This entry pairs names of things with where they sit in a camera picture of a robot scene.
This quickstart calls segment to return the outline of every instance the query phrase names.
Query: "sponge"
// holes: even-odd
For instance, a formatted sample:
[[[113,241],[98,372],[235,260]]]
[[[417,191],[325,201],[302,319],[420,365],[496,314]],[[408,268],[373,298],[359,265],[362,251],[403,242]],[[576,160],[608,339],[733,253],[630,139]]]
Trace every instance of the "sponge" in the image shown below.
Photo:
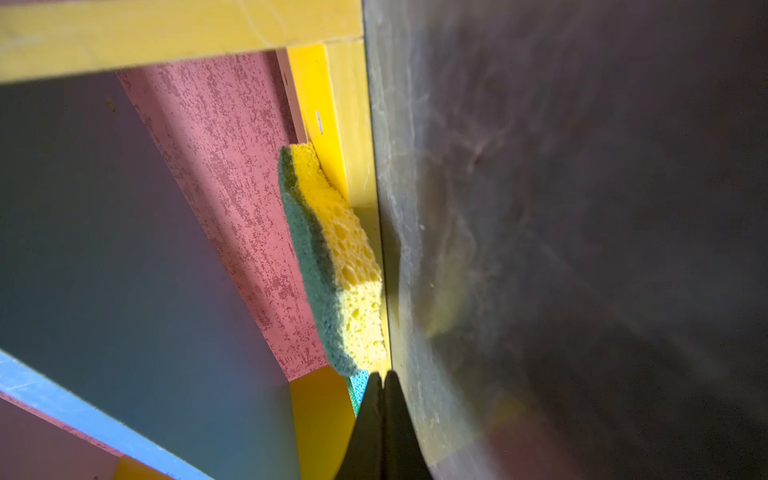
[[[280,150],[278,178],[293,249],[328,363],[353,376],[386,358],[382,272],[360,220],[331,187],[311,144]]]

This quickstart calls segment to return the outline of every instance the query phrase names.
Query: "dark blue panel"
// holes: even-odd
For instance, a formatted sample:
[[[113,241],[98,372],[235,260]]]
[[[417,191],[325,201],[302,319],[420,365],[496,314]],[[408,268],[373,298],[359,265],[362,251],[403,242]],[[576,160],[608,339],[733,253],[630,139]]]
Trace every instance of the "dark blue panel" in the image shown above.
[[[117,79],[0,105],[0,349],[217,480],[299,478],[285,375]]]

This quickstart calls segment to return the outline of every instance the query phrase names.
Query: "yellow sponge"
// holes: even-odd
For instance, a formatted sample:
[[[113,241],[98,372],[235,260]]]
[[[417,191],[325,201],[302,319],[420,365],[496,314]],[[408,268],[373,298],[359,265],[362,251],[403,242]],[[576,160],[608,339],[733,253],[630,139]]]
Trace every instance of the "yellow sponge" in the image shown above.
[[[311,144],[280,155],[280,189],[293,247],[320,340],[344,376],[386,357],[382,272],[365,231],[320,170]]]

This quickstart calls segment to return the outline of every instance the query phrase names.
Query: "yellow panel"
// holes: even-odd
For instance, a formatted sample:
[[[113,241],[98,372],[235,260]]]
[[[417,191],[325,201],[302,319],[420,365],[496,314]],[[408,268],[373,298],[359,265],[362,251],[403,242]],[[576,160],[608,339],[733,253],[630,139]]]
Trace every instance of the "yellow panel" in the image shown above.
[[[0,82],[362,36],[359,0],[0,6]]]
[[[315,370],[290,383],[290,398],[301,478],[330,480],[355,425],[344,377],[330,366]]]
[[[147,467],[145,464],[123,455],[118,458],[118,467],[114,471],[112,480],[172,480],[157,470]]]
[[[349,200],[368,235],[376,261],[383,266],[362,39],[288,48],[288,56],[306,133],[323,171]],[[387,358],[372,371],[385,375],[392,368],[392,360],[384,301],[381,315]]]

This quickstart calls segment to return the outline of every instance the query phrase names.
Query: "metal sheet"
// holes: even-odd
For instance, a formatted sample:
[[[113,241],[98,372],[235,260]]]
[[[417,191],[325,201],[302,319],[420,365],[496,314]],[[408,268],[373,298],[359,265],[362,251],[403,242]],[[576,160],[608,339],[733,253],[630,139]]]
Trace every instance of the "metal sheet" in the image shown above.
[[[768,472],[764,6],[364,11],[392,359],[435,475]]]

